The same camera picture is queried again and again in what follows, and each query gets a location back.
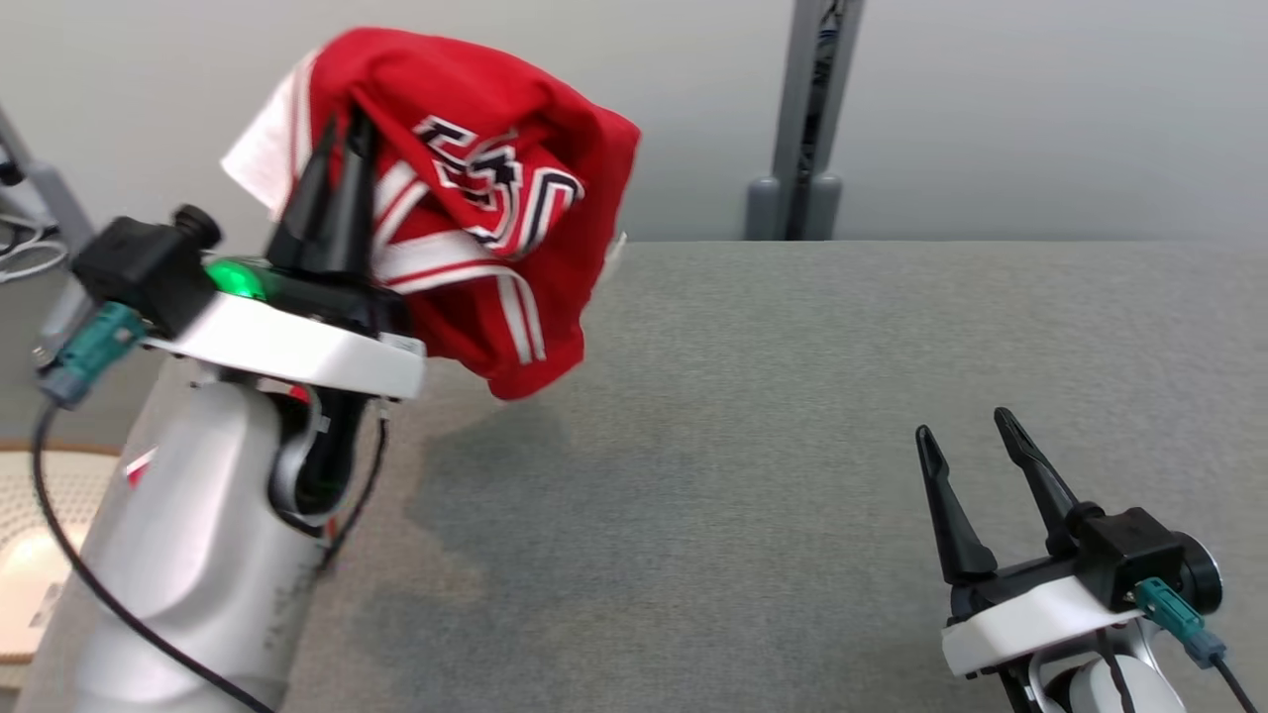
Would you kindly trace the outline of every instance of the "gray fabric surface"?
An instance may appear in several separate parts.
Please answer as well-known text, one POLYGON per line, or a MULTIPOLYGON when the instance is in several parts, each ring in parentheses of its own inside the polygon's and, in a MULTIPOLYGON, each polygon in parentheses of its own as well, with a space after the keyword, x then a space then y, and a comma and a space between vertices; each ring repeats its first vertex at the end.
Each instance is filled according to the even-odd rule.
MULTIPOLYGON (((1252 246, 631 245, 560 383, 505 405, 435 363, 397 409, 285 710, 1006 710, 942 661, 912 439, 933 428, 1002 562, 1035 557, 997 405, 1075 494, 1216 553, 1211 625, 1268 704, 1265 299, 1252 246)), ((72 589, 20 712, 67 709, 91 617, 72 589)), ((1235 709, 1160 650, 1192 710, 1235 709)))

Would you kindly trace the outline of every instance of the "gray metal pole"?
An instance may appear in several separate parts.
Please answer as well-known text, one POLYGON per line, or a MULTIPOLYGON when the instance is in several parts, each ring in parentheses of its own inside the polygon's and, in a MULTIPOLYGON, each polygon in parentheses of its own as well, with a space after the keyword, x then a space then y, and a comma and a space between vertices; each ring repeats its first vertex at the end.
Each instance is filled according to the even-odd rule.
MULTIPOLYGON (((96 235, 93 223, 89 222, 87 214, 57 169, 37 161, 32 156, 3 107, 0 107, 0 146, 4 147, 9 160, 14 162, 25 180, 30 181, 44 206, 48 207, 48 212, 57 221, 61 241, 70 250, 71 258, 77 255, 96 235)), ((70 277, 61 298, 39 329, 38 343, 34 348, 36 367, 43 368, 52 362, 91 308, 93 302, 84 292, 84 287, 77 279, 70 277)))

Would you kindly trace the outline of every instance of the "white wall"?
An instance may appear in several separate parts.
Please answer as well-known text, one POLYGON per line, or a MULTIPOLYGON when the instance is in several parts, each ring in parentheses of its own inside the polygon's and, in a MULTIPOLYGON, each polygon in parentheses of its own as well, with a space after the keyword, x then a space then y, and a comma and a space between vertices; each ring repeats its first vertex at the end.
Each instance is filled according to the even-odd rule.
POLYGON ((1262 0, 870 0, 834 237, 1268 239, 1262 0))
POLYGON ((741 237, 768 173, 792 0, 9 0, 0 101, 95 221, 207 208, 235 250, 264 211, 217 165, 304 52, 378 24, 516 53, 644 131, 621 225, 741 237))

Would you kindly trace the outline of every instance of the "teal connector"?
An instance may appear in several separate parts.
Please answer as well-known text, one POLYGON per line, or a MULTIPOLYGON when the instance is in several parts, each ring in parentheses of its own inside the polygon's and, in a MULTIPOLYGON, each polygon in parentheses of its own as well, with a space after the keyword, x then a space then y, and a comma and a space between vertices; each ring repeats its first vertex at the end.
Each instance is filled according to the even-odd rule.
POLYGON ((1175 590, 1158 577, 1150 577, 1135 589, 1136 606, 1145 617, 1172 633, 1198 667, 1210 669, 1222 658, 1225 647, 1220 637, 1206 631, 1206 622, 1175 590))
POLYGON ((1193 638, 1193 634, 1206 627, 1202 615, 1158 577, 1136 585, 1136 606, 1181 641, 1193 638))
POLYGON ((131 307, 107 302, 62 348, 57 367, 39 389, 62 409, 74 409, 103 373, 146 335, 146 325, 131 307))

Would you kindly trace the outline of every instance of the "green light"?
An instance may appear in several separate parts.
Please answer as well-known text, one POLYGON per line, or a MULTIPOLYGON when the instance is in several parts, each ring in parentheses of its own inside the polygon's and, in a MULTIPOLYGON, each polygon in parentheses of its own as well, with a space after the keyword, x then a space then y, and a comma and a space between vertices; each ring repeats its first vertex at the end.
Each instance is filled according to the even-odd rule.
POLYGON ((207 265, 207 274, 210 275, 212 282, 216 283, 216 288, 221 292, 261 302, 268 299, 268 296, 264 293, 264 284, 260 283, 260 278, 256 277, 255 270, 241 263, 217 260, 207 265))

